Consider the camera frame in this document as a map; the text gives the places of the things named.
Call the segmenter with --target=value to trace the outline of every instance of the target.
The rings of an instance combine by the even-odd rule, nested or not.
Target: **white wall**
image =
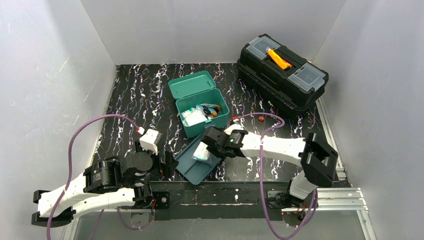
[[[263,33],[309,60],[345,0],[81,0],[113,62],[235,63]]]
[[[1,239],[41,240],[46,228],[31,225],[33,192],[66,182],[69,140],[103,114],[116,68],[79,0],[0,5]],[[99,127],[77,139],[74,173],[88,164]]]
[[[423,239],[424,2],[347,0],[314,62],[378,239]]]

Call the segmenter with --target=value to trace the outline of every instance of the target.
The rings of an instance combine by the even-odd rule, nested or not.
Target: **orange object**
[[[273,49],[267,48],[266,51],[268,52],[268,55],[274,60],[274,62],[282,69],[286,70],[288,68],[291,68],[293,65],[291,65],[288,61],[282,59]]]

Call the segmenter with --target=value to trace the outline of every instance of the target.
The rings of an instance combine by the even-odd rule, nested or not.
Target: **teal box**
[[[208,71],[201,71],[169,81],[169,88],[176,100],[176,109],[181,113],[196,107],[197,104],[215,104],[221,107],[218,116],[192,126],[184,126],[185,134],[189,138],[202,134],[208,127],[224,128],[228,123],[230,110],[221,91],[216,89],[214,79]]]

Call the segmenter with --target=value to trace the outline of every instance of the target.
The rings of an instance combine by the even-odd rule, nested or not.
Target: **marble tabletop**
[[[133,119],[136,124],[162,133],[157,144],[161,161],[165,150],[171,150],[176,156],[190,144],[194,138],[187,138],[180,118],[177,116],[175,100],[171,95],[168,82],[200,71],[208,71],[216,82],[216,88],[224,96],[229,107],[229,119],[251,112],[267,112],[279,115],[272,102],[247,87],[238,79],[235,63],[207,64],[138,64],[120,65],[107,107],[108,114],[122,114]],[[259,122],[249,117],[241,124],[250,132],[260,134],[274,125],[273,118],[266,117]],[[313,105],[307,112],[295,120],[286,120],[285,126],[270,132],[280,138],[302,138],[308,133],[324,134],[318,109]],[[128,155],[135,152],[134,140],[137,138],[134,128],[122,119],[109,118],[104,121],[94,162],[114,155]],[[206,181],[258,181],[259,158],[228,158],[221,162],[205,179]],[[276,159],[264,159],[264,179],[266,181],[288,182],[300,168]],[[154,181],[184,181],[176,171],[171,179],[165,179],[156,169],[152,173]]]

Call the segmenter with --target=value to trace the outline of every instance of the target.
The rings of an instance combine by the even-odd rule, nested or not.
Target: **wire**
[[[277,116],[275,114],[272,114],[272,113],[267,113],[267,112],[251,112],[251,113],[248,113],[248,114],[239,116],[239,117],[235,117],[235,119],[233,119],[233,121],[234,120],[237,120],[237,119],[245,118],[245,117],[248,117],[248,116],[254,116],[254,115],[267,115],[267,116],[276,118],[276,119],[278,119],[281,122],[281,124],[278,124],[278,125],[272,126],[270,128],[267,128],[260,135],[260,141],[261,141],[261,143],[262,143],[262,140],[264,139],[264,136],[269,131],[274,130],[274,129],[279,129],[279,128],[283,127],[284,124],[285,124],[284,120],[281,117],[279,117],[279,116]],[[264,161],[263,161],[263,159],[264,159],[264,146],[262,144],[260,144],[259,149],[260,149],[260,154],[259,154],[259,170],[260,170],[260,173],[259,173],[259,187],[260,187],[262,208],[263,208],[263,213],[265,214],[266,223],[268,224],[269,229],[271,230],[271,232],[278,239],[280,239],[280,240],[289,240],[289,239],[293,238],[301,230],[301,228],[305,224],[309,223],[309,221],[311,220],[311,218],[315,215],[316,207],[313,209],[312,212],[310,210],[311,210],[312,207],[314,207],[314,206],[316,206],[318,204],[318,200],[316,201],[317,190],[315,189],[314,191],[312,191],[312,200],[310,201],[309,208],[308,208],[308,210],[306,212],[306,215],[305,215],[304,219],[300,223],[299,227],[296,228],[296,230],[294,230],[294,232],[292,234],[290,234],[289,236],[287,236],[287,237],[280,236],[277,233],[277,231],[274,229],[274,227],[273,227],[273,225],[271,223],[270,216],[268,214],[267,206],[266,206],[266,203],[265,203],[266,198],[265,198],[265,192],[264,192],[264,174],[263,174],[263,169],[264,169]]]
[[[99,226],[99,223],[100,223],[100,219],[102,219],[102,215],[103,215],[104,212],[105,212],[104,209],[102,209],[100,211],[100,214],[98,215],[98,218],[97,218],[97,222],[95,223],[93,231],[91,232],[90,236],[88,237],[88,240],[91,240],[94,236],[94,233],[96,233],[97,227]]]
[[[90,125],[94,122],[97,122],[99,120],[106,119],[106,118],[122,118],[122,119],[130,122],[132,125],[134,125],[134,127],[137,129],[137,132],[140,129],[140,127],[137,126],[137,124],[133,120],[129,119],[127,116],[119,115],[119,114],[106,114],[106,115],[103,115],[103,116],[96,117],[93,120],[90,120],[90,121],[84,123],[84,125],[82,125],[78,130],[76,130],[76,132],[73,134],[72,138],[69,141],[69,147],[68,147],[68,151],[67,151],[69,175],[67,177],[66,185],[65,185],[64,191],[62,191],[62,193],[59,195],[56,202],[54,203],[53,208],[51,209],[51,213],[48,216],[47,229],[46,229],[47,240],[52,240],[52,237],[50,235],[50,228],[52,226],[53,215],[56,211],[56,208],[59,205],[59,202],[64,197],[65,191],[68,190],[69,185],[71,184],[71,180],[72,180],[72,146],[74,145],[74,141],[77,138],[78,134],[80,134],[80,132],[82,130],[84,130],[88,125]]]
[[[142,230],[142,229],[144,229],[145,227],[149,226],[151,223],[153,223],[153,222],[155,221],[155,218],[153,218],[153,220],[152,220],[152,221],[150,221],[150,222],[146,223],[146,224],[145,224],[145,225],[143,225],[143,226],[139,226],[139,227],[130,226],[130,225],[126,224],[126,223],[124,222],[124,220],[122,219],[122,216],[121,216],[121,213],[120,213],[119,209],[120,209],[120,207],[117,207],[117,208],[116,208],[116,212],[118,213],[119,221],[120,221],[120,223],[121,223],[124,227],[126,227],[127,229],[130,229],[130,230]]]

